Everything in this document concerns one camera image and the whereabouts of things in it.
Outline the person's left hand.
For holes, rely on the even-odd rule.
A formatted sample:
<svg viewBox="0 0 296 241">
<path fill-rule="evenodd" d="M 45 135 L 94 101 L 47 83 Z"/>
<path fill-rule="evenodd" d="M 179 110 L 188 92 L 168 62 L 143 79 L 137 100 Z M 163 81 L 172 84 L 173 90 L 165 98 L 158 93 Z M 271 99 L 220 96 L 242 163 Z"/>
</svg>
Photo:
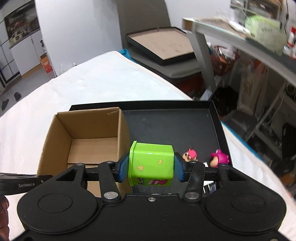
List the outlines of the person's left hand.
<svg viewBox="0 0 296 241">
<path fill-rule="evenodd" d="M 9 216 L 8 216 L 9 201 L 3 195 L 1 195 L 1 212 L 0 212 L 0 232 L 1 240 L 9 240 L 10 229 Z"/>
</svg>

